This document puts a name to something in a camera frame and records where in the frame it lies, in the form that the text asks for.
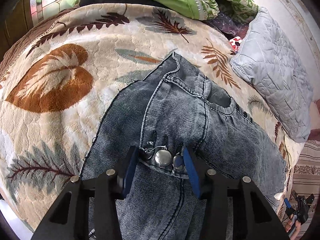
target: silver screw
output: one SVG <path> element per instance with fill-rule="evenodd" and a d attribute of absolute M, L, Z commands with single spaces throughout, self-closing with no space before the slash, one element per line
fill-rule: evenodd
<path fill-rule="evenodd" d="M 113 175 L 113 174 L 115 174 L 116 173 L 116 171 L 114 170 L 114 169 L 110 169 L 110 170 L 107 170 L 106 171 L 106 174 L 108 175 L 108 176 L 111 176 L 111 175 Z"/>
<path fill-rule="evenodd" d="M 209 174 L 209 175 L 216 175 L 216 171 L 214 170 L 214 169 L 208 169 L 207 170 L 207 173 Z"/>
<path fill-rule="evenodd" d="M 248 177 L 248 176 L 244 176 L 242 178 L 242 180 L 245 182 L 245 183 L 249 183 L 251 181 L 251 179 Z"/>
<path fill-rule="evenodd" d="M 72 183 L 76 183 L 78 180 L 79 180 L 79 176 L 78 176 L 78 175 L 74 175 L 74 176 L 72 176 L 72 177 L 70 178 L 70 181 L 71 181 Z"/>

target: person's hand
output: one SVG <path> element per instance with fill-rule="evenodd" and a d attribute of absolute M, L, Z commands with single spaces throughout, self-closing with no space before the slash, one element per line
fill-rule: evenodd
<path fill-rule="evenodd" d="M 284 226 L 284 229 L 286 232 L 289 232 L 290 228 L 293 225 L 292 217 L 293 217 L 293 214 L 290 216 L 290 220 L 288 221 L 288 223 Z M 298 220 L 296 220 L 295 224 L 296 224 L 296 228 L 295 228 L 293 234 L 291 235 L 290 240 L 295 240 L 298 233 L 300 232 L 301 223 Z"/>

